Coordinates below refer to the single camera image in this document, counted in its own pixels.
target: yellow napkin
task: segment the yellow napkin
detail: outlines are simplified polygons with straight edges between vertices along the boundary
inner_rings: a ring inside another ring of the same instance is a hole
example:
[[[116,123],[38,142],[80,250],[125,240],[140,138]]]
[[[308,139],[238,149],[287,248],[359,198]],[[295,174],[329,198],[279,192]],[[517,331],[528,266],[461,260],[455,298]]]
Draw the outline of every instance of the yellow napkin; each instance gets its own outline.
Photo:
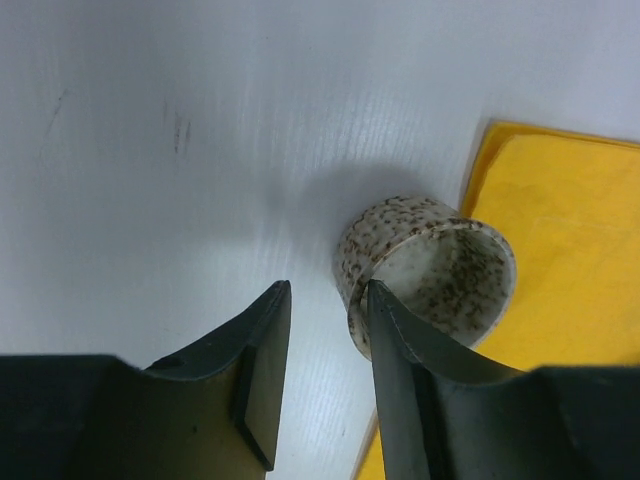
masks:
[[[639,146],[494,124],[462,211],[499,230],[518,265],[478,352],[522,370],[640,363]],[[358,478],[384,478],[379,433]]]

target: ceramic cup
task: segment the ceramic cup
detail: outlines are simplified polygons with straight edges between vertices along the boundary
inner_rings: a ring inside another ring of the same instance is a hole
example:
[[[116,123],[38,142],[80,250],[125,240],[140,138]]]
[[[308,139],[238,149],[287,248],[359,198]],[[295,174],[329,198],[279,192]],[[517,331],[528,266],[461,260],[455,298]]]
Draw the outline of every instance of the ceramic cup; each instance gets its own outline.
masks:
[[[425,197],[393,197],[366,210],[342,234],[333,275],[349,333],[371,359],[366,286],[381,280],[409,310],[474,347],[497,325],[513,294],[516,267],[490,226]]]

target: cup rim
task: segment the cup rim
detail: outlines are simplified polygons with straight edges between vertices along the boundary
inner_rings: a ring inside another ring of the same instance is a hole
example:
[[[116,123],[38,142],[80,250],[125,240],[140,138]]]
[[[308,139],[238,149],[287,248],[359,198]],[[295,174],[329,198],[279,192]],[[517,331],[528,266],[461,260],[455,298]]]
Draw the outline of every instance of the cup rim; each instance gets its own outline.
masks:
[[[480,335],[480,337],[475,340],[472,345],[469,346],[469,348],[473,348],[481,343],[497,327],[497,325],[501,322],[505,311],[509,307],[511,299],[513,298],[517,278],[515,255],[511,246],[509,245],[509,242],[507,242],[504,236],[495,228],[479,220],[464,217],[449,217],[433,220],[429,222],[428,225],[424,225],[418,228],[420,229],[418,232],[407,232],[402,240],[400,240],[397,244],[395,244],[388,251],[382,254],[374,263],[371,263],[370,265],[365,267],[362,272],[360,272],[360,276],[355,279],[353,289],[351,290],[351,294],[349,295],[347,319],[349,323],[353,323],[353,329],[350,328],[351,338],[358,351],[369,360],[371,360],[369,325],[366,316],[361,308],[361,302],[363,299],[362,297],[367,288],[367,284],[369,283],[369,280],[373,278],[373,275],[375,274],[377,269],[380,268],[380,266],[386,260],[388,260],[391,255],[393,255],[400,248],[404,247],[408,242],[413,241],[418,237],[455,230],[471,230],[480,232],[484,233],[496,244],[498,244],[504,252],[505,257],[507,258],[507,268],[509,269],[511,282],[509,282],[507,294],[505,296],[502,308],[500,309],[500,312],[496,316],[496,319],[491,323],[489,328],[487,328],[482,333],[482,335]],[[356,338],[358,334],[362,336],[361,339]]]

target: cup opening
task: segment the cup opening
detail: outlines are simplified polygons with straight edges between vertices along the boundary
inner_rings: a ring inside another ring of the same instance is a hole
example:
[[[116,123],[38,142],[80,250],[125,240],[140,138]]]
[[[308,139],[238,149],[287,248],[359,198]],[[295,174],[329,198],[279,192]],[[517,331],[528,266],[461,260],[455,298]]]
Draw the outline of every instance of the cup opening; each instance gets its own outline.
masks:
[[[512,257],[495,230],[464,220],[408,238],[376,265],[372,278],[415,315],[472,347],[507,307],[515,283]],[[366,298],[365,289],[359,302],[363,319]]]

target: cup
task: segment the cup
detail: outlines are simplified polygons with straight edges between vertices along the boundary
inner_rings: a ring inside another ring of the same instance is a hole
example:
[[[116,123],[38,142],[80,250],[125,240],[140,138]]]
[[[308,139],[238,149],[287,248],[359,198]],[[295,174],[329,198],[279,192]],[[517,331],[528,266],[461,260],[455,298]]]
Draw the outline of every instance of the cup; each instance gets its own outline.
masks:
[[[496,327],[516,281],[515,258],[500,233],[421,196],[393,197],[367,209],[342,234],[332,270],[351,338],[368,359],[372,278],[470,348]]]

